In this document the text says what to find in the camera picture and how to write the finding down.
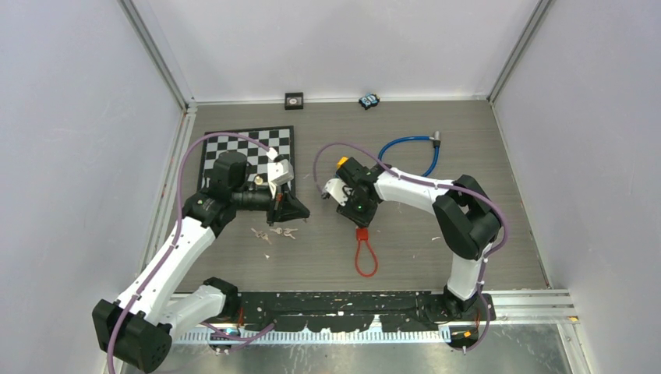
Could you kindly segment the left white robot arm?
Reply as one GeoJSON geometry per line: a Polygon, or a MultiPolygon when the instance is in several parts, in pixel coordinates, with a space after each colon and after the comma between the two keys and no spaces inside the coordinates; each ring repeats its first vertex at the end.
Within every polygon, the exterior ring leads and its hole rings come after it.
{"type": "Polygon", "coordinates": [[[172,343],[195,325],[215,317],[231,322],[240,309],[235,285],[212,277],[184,299],[171,296],[203,252],[241,210],[263,211],[269,225],[306,219],[306,208],[288,186],[294,178],[289,160],[267,153],[264,182],[249,181],[247,156],[222,153],[203,187],[184,203],[180,221],[137,279],[114,301],[93,308],[97,341],[109,360],[119,359],[142,372],[154,372],[172,343]]]}

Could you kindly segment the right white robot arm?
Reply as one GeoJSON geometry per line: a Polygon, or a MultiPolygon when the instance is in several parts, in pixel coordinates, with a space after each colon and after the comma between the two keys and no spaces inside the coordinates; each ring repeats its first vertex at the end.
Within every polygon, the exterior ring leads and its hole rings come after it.
{"type": "Polygon", "coordinates": [[[360,229],[369,227],[382,202],[396,202],[430,213],[452,252],[451,275],[440,297],[451,318],[466,319],[475,311],[486,253],[502,227],[501,219],[480,184],[469,175],[441,181],[411,175],[380,164],[368,168],[351,157],[338,165],[323,187],[337,212],[360,229]]]}

